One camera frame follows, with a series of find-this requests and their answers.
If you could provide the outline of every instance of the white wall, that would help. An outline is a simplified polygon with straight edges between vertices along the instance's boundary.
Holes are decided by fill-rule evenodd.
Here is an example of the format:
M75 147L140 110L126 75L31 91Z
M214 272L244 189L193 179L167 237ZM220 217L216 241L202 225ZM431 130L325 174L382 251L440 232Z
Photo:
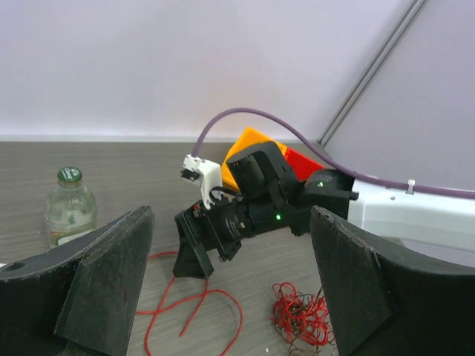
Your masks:
M402 182L475 189L474 17L474 1L427 1L328 142L334 159Z
M250 106L316 139L408 2L2 1L0 136L194 137ZM290 137L212 136L247 125Z

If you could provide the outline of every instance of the tangled red wire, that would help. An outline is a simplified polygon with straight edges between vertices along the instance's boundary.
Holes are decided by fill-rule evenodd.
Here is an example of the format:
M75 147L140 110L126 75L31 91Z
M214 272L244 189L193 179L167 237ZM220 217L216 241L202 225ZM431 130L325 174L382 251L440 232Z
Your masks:
M301 294L293 284L285 282L274 284L272 290L277 298L272 321L287 343L293 345L302 340L317 348L329 343L331 328L322 289L317 295Z
M150 260L154 259L156 257L162 257L162 256L171 256L171 255L177 255L178 252L176 251L166 251L166 252L160 252L159 254L153 254L150 257L148 257ZM244 313L243 309L240 306L239 302L232 296L230 293L227 291L223 291L221 289L209 289L209 281L205 281L205 290L202 293L192 295L187 298L183 298L182 300L177 301L176 303L171 304L170 306L167 306L163 308L163 304L165 304L165 300L167 298L168 293L170 292L171 287L173 286L173 283L175 281L175 277L172 277L168 285L166 286L165 292L163 293L162 298L160 299L160 302L158 304L157 309L151 310L151 311L138 311L138 315L153 315L150 324L148 324L147 332L145 333L145 339L144 339L144 347L145 347L145 352L147 352L148 356L152 356L149 345L148 345L148 339L150 338L150 333L151 330L154 328L154 324L157 321L157 318L160 314L167 312L169 310L172 310L176 306L179 306L181 304L184 304L186 302L189 302L190 300L195 300L195 299L200 299L200 302L197 304L196 308L194 308L193 313L191 313L191 316L188 318L188 321L186 322L185 326L183 327L183 330L180 333L180 337L182 337L186 331L188 330L188 327L190 326L191 322L193 321L194 316L198 313L198 310L200 310L200 307L203 305L205 298L208 294L211 293L220 293L226 295L229 299L231 299L239 309L239 327L237 328L236 335L233 337L231 340L231 343L226 347L226 349L221 353L221 356L224 356L235 344L236 340L238 339L240 332L243 328L243 320L244 320Z

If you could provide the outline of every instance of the table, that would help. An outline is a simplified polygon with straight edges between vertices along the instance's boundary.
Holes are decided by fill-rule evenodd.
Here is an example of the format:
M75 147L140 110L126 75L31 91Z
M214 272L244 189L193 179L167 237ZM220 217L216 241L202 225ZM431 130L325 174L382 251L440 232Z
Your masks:
M222 162L229 143L205 144L203 158ZM96 195L99 225L139 205L155 215L151 253L177 250L174 215L200 198L199 189L178 178L191 143L0 143L0 263L9 263L48 249L43 215L45 198L66 165L79 167ZM273 283L289 281L305 293L320 288L309 236L294 237L287 229L243 241L232 262L219 263L210 287L228 291L244 311L243 331L228 355L287 355L288 345L269 321L275 302ZM173 257L147 266L138 309L155 309L171 279ZM172 303L203 290L202 280L179 279L170 291ZM189 330L179 337L197 301L161 314L150 337L154 355L219 355L234 337L239 314L231 300L211 294ZM129 356L145 355L143 338L150 316L137 316ZM321 355L331 355L324 349Z

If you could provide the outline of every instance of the green bottle cap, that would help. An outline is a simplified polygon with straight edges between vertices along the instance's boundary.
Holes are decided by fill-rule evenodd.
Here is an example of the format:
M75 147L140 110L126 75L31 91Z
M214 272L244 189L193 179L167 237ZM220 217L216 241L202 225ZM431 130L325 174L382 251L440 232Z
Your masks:
M64 167L58 172L58 179L64 183L76 183L82 179L82 173L75 167Z

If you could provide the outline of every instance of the bottle label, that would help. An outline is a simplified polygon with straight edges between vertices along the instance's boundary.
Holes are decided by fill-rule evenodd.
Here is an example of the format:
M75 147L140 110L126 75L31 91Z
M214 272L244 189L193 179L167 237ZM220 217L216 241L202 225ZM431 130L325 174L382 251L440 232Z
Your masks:
M86 235L89 232L93 231L93 229L89 229L86 231L81 231L78 234L67 234L64 232L51 232L51 244L53 246L61 246L64 245L65 243L69 243L72 240L77 239L78 237L81 237L82 235Z

